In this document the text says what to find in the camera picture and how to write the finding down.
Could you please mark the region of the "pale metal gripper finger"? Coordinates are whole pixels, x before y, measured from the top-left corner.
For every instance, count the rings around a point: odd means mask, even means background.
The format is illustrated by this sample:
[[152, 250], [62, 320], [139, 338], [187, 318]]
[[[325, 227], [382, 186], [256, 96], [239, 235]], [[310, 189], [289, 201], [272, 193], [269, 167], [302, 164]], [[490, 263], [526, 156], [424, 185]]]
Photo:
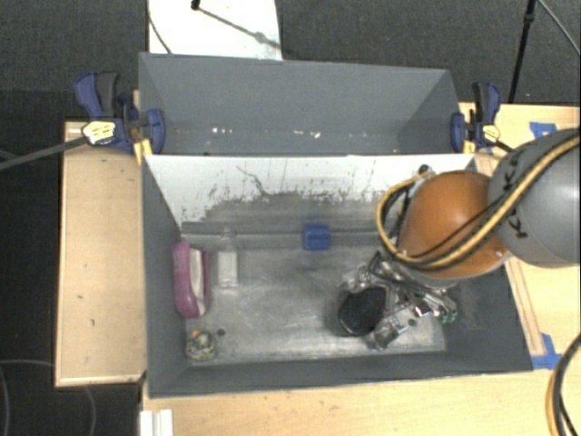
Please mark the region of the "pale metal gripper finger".
[[394, 316], [383, 318], [366, 337], [366, 344], [372, 350], [386, 350], [407, 329], [407, 324]]
[[341, 290], [344, 292], [359, 293], [374, 287], [379, 287], [379, 282], [365, 264], [345, 272], [341, 278]]

